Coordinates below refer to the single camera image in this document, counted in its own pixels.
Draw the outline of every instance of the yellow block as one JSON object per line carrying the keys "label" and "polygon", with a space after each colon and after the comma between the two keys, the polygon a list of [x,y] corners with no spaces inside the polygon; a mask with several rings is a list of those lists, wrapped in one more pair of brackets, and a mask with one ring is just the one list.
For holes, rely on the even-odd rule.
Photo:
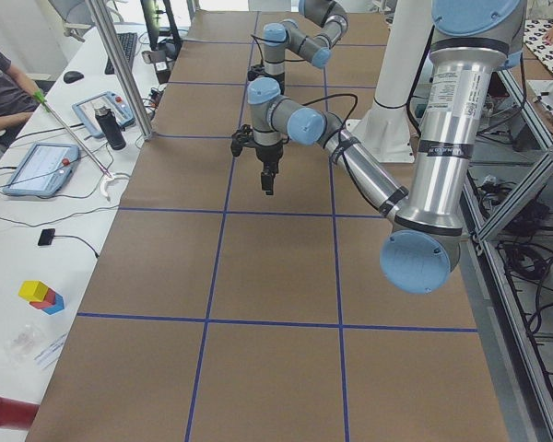
{"label": "yellow block", "polygon": [[42,302],[49,287],[41,281],[25,281],[22,283],[18,295],[29,302]]}

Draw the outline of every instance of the toy blocks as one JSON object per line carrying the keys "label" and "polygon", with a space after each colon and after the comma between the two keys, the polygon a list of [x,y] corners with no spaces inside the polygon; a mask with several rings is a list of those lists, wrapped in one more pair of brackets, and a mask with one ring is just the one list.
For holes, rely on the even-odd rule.
{"label": "toy blocks", "polygon": [[55,293],[41,281],[25,281],[22,283],[18,295],[29,301],[29,304],[52,315],[65,308],[64,298]]}

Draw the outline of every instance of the black bottle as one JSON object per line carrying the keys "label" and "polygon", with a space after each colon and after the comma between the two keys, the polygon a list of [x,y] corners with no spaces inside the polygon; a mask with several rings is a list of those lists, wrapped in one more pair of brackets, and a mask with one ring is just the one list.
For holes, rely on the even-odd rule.
{"label": "black bottle", "polygon": [[107,137],[107,141],[112,149],[123,149],[126,146],[126,142],[112,111],[102,106],[101,108],[95,109],[94,112],[94,117],[96,121],[99,122],[100,129],[104,133],[104,136]]}

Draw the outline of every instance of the tablet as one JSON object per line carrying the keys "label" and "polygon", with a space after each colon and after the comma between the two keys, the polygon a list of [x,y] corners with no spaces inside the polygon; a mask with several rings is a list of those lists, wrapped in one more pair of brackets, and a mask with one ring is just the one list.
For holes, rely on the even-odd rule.
{"label": "tablet", "polygon": [[35,143],[2,192],[9,196],[53,196],[69,180],[79,156],[77,145]]}
{"label": "tablet", "polygon": [[104,136],[94,116],[94,110],[103,106],[109,108],[114,113],[120,127],[126,127],[135,122],[135,117],[129,105],[120,96],[110,91],[102,92],[97,96],[73,104],[72,110],[74,110],[77,118],[84,123],[90,135],[94,138],[102,138]]}

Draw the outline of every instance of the blue block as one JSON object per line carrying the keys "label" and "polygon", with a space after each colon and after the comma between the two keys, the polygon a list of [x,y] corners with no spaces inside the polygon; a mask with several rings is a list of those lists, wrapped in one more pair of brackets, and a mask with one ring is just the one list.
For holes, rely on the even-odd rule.
{"label": "blue block", "polygon": [[44,308],[42,311],[44,311],[48,315],[52,315],[54,313],[57,313],[58,311],[63,310],[64,307],[64,298],[61,295],[55,295],[55,304],[53,304],[53,307]]}

